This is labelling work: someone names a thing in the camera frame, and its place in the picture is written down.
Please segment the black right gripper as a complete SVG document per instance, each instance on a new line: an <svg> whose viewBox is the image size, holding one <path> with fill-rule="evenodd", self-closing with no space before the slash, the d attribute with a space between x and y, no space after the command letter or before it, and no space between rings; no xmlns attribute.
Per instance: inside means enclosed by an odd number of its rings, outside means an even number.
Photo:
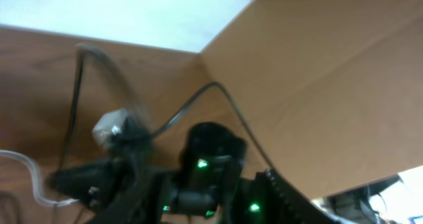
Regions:
<svg viewBox="0 0 423 224"><path fill-rule="evenodd" d="M90 223L159 223L161 178L151 165L151 135L127 118L107 143L105 158L52 173L49 187L93 211Z"/></svg>

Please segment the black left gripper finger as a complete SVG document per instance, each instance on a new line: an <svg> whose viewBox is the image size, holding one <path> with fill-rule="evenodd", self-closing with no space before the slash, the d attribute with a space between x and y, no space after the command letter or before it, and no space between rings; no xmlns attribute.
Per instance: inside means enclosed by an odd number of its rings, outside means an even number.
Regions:
<svg viewBox="0 0 423 224"><path fill-rule="evenodd" d="M276 170L256 173L258 193L254 195L266 223L339 224L321 211Z"/></svg>

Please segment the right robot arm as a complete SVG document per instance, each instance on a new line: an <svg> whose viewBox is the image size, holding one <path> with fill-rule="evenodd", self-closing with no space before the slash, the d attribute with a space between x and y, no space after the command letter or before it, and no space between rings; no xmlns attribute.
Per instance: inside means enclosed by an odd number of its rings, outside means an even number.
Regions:
<svg viewBox="0 0 423 224"><path fill-rule="evenodd" d="M108 156L59 170L49 186L79 200L93 223L160 223L164 214L220 214L221 223L264 223L261 183L241 176L246 142L226 127L203 122L188 132L176 169L152 160L153 136L127 119L108 138Z"/></svg>

